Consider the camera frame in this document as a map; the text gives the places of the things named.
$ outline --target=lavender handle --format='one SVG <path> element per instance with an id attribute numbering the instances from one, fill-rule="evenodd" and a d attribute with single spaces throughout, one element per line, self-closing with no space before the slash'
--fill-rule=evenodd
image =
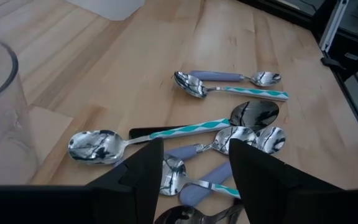
<path id="1" fill-rule="evenodd" d="M 187 159 L 191 159 L 195 156 L 197 156 L 197 146 L 199 146 L 200 144 L 195 144 L 195 145 L 191 145 L 191 146 L 182 146 L 182 147 L 178 147 L 176 149 L 171 149 L 167 152 L 165 152 L 165 154 L 168 154 L 170 156 L 179 158 L 181 160 L 187 160 Z"/>
<path id="2" fill-rule="evenodd" d="M 231 171 L 230 162 L 225 162 L 212 170 L 209 174 L 202 177 L 200 180 L 208 181 L 214 184 L 221 184 L 232 175 L 233 173 Z M 195 207 L 211 193 L 213 193 L 212 190 L 195 185 L 189 185 L 182 189 L 179 198 L 182 204 Z"/>
<path id="3" fill-rule="evenodd" d="M 199 78 L 201 81 L 241 82 L 244 80 L 244 76 L 241 74 L 226 72 L 191 71 L 190 75 Z"/>

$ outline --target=black device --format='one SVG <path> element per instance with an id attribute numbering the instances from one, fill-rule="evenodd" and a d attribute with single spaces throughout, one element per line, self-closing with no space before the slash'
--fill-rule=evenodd
<path id="1" fill-rule="evenodd" d="M 358 190 L 340 189 L 238 139 L 230 141 L 229 158 L 251 224 L 358 223 Z"/>
<path id="2" fill-rule="evenodd" d="M 0 186 L 0 223 L 153 223 L 162 157 L 155 139 L 86 186 Z"/>

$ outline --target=wooden countertop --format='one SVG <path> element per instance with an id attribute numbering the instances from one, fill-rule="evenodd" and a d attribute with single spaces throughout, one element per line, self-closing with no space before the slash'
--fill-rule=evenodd
<path id="1" fill-rule="evenodd" d="M 1 0 L 0 39 L 18 54 L 37 149 L 45 158 L 34 184 L 82 185 L 111 169 L 69 158 L 67 142 L 77 131 L 113 129 L 127 136 L 135 127 L 225 118 L 251 100 L 225 93 L 194 98 L 174 84 L 175 70 L 266 70 L 283 77 L 273 89 L 290 95 L 278 103 L 273 123 L 287 133 L 276 157 L 339 187 L 358 188 L 358 123 L 330 69 L 320 64 L 311 32 L 287 21 L 234 0 L 146 0 L 122 22 L 62 0 Z M 214 135 L 164 144 L 209 143 Z M 125 156 L 139 147 L 128 147 Z M 225 161 L 209 151 L 186 166 L 198 178 Z M 225 184 L 234 187 L 233 179 Z M 231 204 L 214 194 L 198 208 L 211 215 Z M 161 196 L 155 216 L 176 205 L 177 197 Z M 241 218 L 247 220 L 245 212 Z"/>

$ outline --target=silverware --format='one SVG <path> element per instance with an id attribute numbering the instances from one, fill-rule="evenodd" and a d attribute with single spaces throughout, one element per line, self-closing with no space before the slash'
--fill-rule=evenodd
<path id="1" fill-rule="evenodd" d="M 209 91 L 228 91 L 232 93 L 239 93 L 247 96 L 254 96 L 270 100 L 286 101 L 288 93 L 284 91 L 275 90 L 258 90 L 252 88 L 240 87 L 212 87 L 206 88 L 203 82 L 189 74 L 183 72 L 175 72 L 174 74 L 176 83 L 184 89 L 187 93 L 198 98 L 205 98 Z"/>
<path id="2" fill-rule="evenodd" d="M 257 136 L 254 131 L 248 127 L 230 127 L 220 130 L 211 144 L 182 146 L 166 151 L 165 153 L 183 160 L 191 159 L 209 149 L 215 149 L 218 152 L 229 155 L 229 142 L 232 138 L 240 139 L 251 146 L 255 146 Z"/>
<path id="3" fill-rule="evenodd" d="M 279 108 L 272 101 L 251 100 L 235 107 L 229 122 L 233 126 L 245 126 L 253 131 L 259 131 L 270 125 L 278 116 Z M 166 131 L 177 127 L 133 128 L 129 131 L 132 138 L 146 136 L 157 131 Z"/>
<path id="4" fill-rule="evenodd" d="M 128 141 L 123 140 L 120 135 L 110 130 L 83 131 L 71 137 L 68 143 L 68 153 L 73 159 L 86 164 L 113 164 L 121 159 L 125 148 L 131 144 L 146 142 L 155 138 L 175 138 L 217 131 L 227 127 L 230 127 L 230 122 L 224 118 L 161 131 Z"/>
<path id="5" fill-rule="evenodd" d="M 206 189 L 240 198 L 240 194 L 236 189 L 202 180 L 190 179 L 186 174 L 185 163 L 181 159 L 164 154 L 160 194 L 169 196 L 179 194 L 186 184 L 195 184 Z"/>
<path id="6" fill-rule="evenodd" d="M 286 136 L 281 128 L 267 127 L 256 132 L 256 148 L 267 154 L 274 154 L 284 146 Z M 201 180 L 221 184 L 231 177 L 232 170 L 230 162 L 225 162 L 219 167 L 206 174 Z M 195 185 L 186 186 L 180 193 L 180 201 L 184 205 L 197 206 L 204 198 L 208 197 L 212 191 Z"/>
<path id="7" fill-rule="evenodd" d="M 215 215 L 208 216 L 195 207 L 180 205 L 162 213 L 154 221 L 154 224 L 212 224 L 234 213 L 239 213 L 242 209 L 243 205 L 233 205 Z"/>
<path id="8" fill-rule="evenodd" d="M 245 80 L 261 87 L 272 86 L 281 81 L 281 75 L 273 72 L 257 72 L 250 78 L 237 73 L 209 71 L 191 71 L 189 75 L 201 81 L 241 82 Z"/>

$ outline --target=white container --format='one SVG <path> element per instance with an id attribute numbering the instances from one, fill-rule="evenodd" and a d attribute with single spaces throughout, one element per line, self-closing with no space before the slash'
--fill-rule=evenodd
<path id="1" fill-rule="evenodd" d="M 112 21 L 122 21 L 144 5 L 145 0 L 66 0 Z"/>

